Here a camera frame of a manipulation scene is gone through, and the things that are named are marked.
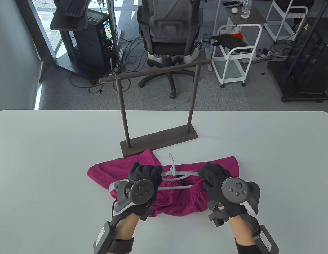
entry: gray carpet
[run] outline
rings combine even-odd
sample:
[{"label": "gray carpet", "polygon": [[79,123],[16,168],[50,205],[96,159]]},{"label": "gray carpet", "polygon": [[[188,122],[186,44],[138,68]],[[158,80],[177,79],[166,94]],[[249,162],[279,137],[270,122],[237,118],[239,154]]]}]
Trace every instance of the gray carpet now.
[{"label": "gray carpet", "polygon": [[[318,11],[323,0],[316,1],[312,12]],[[132,11],[137,6],[134,0],[124,0],[121,10],[118,28],[122,29],[125,39],[134,39],[139,36],[138,24],[135,15],[131,19]],[[257,8],[263,16],[267,15],[271,1],[255,0]],[[210,35],[213,30],[218,0],[201,1],[204,9],[204,22],[200,30],[199,40]],[[219,25],[226,24],[227,14],[221,11]],[[255,39],[257,30],[246,28],[243,30],[245,37],[251,43]],[[263,30],[258,48],[269,47],[272,39]],[[140,43],[130,55],[136,56],[136,62],[128,64],[127,68],[135,69],[139,61],[140,66],[145,61],[146,54],[140,59],[144,47]],[[42,92],[39,109],[70,109],[70,110],[117,110],[118,97],[112,83],[104,85],[102,94],[90,94],[87,89],[75,88],[69,82],[70,72],[50,66],[42,78]],[[141,78],[131,80],[131,86],[124,93],[127,110],[187,110],[191,100],[193,81],[192,77],[174,75],[176,83],[176,99],[170,99],[170,86],[166,76],[150,81],[144,88],[137,86]],[[89,86],[89,82],[78,76],[72,77],[72,82],[77,86]],[[246,80],[247,86],[240,83],[229,83],[225,88],[220,88],[214,71],[209,72],[206,66],[202,67],[199,89],[196,98],[196,110],[306,110],[327,111],[328,101],[322,104],[315,102],[288,102],[282,103],[279,89],[273,76],[267,69],[267,62],[255,63],[250,67]],[[124,88],[128,87],[128,81],[123,81]]]}]

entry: computer tower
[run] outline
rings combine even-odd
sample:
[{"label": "computer tower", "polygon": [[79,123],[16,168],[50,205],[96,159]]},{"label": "computer tower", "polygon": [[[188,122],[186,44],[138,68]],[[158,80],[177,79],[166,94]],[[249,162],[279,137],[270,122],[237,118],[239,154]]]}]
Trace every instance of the computer tower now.
[{"label": "computer tower", "polygon": [[81,31],[69,31],[74,57],[81,64],[89,67],[92,72],[106,73],[116,64],[115,43],[111,34],[110,16],[91,9],[87,11],[88,28]]},{"label": "computer tower", "polygon": [[324,94],[328,87],[328,18],[321,18],[310,39],[304,45],[315,18],[308,18],[306,26],[299,32],[298,38],[286,60],[291,70],[291,78],[299,93]]}]

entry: wall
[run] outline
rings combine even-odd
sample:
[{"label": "wall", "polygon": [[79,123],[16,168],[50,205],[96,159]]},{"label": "wall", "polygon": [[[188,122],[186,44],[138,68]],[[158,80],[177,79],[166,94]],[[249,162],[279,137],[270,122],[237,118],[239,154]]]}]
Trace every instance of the wall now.
[{"label": "wall", "polygon": [[15,0],[0,1],[0,111],[34,109],[40,65]]}]

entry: chair backrest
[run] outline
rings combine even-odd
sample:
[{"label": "chair backrest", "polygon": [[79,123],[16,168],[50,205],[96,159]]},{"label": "chair backrest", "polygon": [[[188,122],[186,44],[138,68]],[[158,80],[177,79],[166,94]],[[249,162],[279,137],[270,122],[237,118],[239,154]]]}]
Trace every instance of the chair backrest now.
[{"label": "chair backrest", "polygon": [[192,18],[190,0],[147,0],[153,41],[187,39]]}]

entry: battery pack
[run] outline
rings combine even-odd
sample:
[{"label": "battery pack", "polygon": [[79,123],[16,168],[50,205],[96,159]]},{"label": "battery pack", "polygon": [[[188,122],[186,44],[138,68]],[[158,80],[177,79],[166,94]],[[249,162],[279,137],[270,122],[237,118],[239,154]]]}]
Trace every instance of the battery pack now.
[{"label": "battery pack", "polygon": [[115,236],[116,231],[111,229],[110,222],[107,221],[94,241],[94,254],[106,254]]},{"label": "battery pack", "polygon": [[279,248],[264,225],[254,234],[254,241],[262,254],[278,254]]}]

